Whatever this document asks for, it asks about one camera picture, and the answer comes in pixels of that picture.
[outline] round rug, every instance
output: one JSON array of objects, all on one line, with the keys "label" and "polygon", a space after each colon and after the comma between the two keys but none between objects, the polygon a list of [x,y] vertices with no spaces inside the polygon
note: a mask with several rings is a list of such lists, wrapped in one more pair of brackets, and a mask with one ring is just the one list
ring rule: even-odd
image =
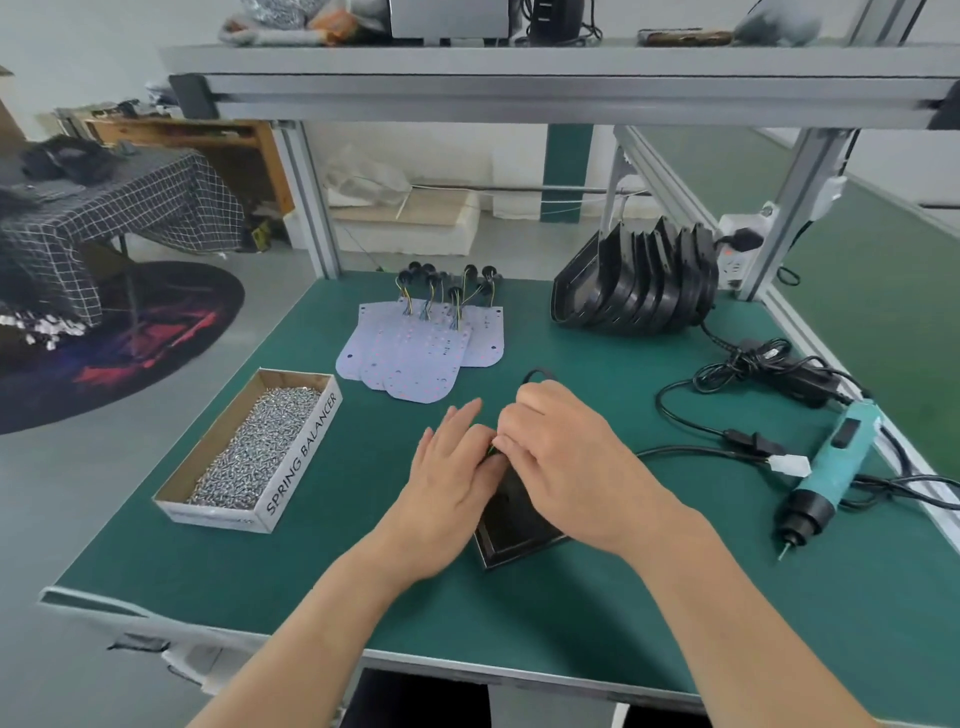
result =
[{"label": "round rug", "polygon": [[232,323],[243,284],[204,263],[137,263],[135,330],[126,278],[101,285],[103,323],[65,336],[0,376],[0,435],[65,420],[155,384],[206,351]]}]

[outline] person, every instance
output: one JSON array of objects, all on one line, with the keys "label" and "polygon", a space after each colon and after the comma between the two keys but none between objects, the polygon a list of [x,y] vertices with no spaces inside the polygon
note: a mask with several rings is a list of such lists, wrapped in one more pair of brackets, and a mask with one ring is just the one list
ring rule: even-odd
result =
[{"label": "person", "polygon": [[[496,431],[480,400],[427,428],[380,523],[337,559],[192,728],[326,726],[374,627],[468,543],[508,467],[537,510],[643,580],[720,728],[876,727],[736,564],[708,521],[660,485],[556,381],[524,384]],[[490,446],[499,453],[488,457]]]}]

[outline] teal electric screwdriver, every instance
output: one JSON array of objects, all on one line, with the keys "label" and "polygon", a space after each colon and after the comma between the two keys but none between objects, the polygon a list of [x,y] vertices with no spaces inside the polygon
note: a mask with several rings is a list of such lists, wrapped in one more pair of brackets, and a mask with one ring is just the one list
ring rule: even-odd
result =
[{"label": "teal electric screwdriver", "polygon": [[810,464],[810,475],[787,498],[777,524],[780,559],[791,546],[805,546],[821,533],[863,465],[883,415],[873,400],[851,402]]}]

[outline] cable connector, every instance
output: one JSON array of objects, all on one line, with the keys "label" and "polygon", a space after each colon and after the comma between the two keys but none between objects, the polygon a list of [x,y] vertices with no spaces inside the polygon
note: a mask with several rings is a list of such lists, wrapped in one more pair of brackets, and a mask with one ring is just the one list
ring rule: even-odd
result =
[{"label": "cable connector", "polygon": [[760,455],[767,457],[769,455],[785,455],[786,448],[780,443],[767,440],[759,432],[748,435],[746,432],[740,432],[738,429],[725,429],[723,439],[731,445],[736,446],[751,455]]},{"label": "cable connector", "polygon": [[774,473],[793,477],[807,477],[813,473],[810,461],[805,455],[771,455],[767,458],[767,465]]}]

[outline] white box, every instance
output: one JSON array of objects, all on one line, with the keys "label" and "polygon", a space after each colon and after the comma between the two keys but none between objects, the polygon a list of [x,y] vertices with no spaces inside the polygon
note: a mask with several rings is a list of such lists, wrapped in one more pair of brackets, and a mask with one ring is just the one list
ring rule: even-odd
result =
[{"label": "white box", "polygon": [[[290,449],[280,461],[253,509],[244,511],[187,503],[201,476],[214,458],[227,448],[237,427],[247,419],[257,399],[268,389],[277,387],[311,387],[321,395],[317,406],[291,443]],[[233,528],[254,533],[272,532],[290,502],[290,496],[297,489],[303,472],[317,452],[318,445],[326,435],[342,399],[343,395],[334,375],[258,369],[156,492],[154,503],[172,521],[178,523]]]}]

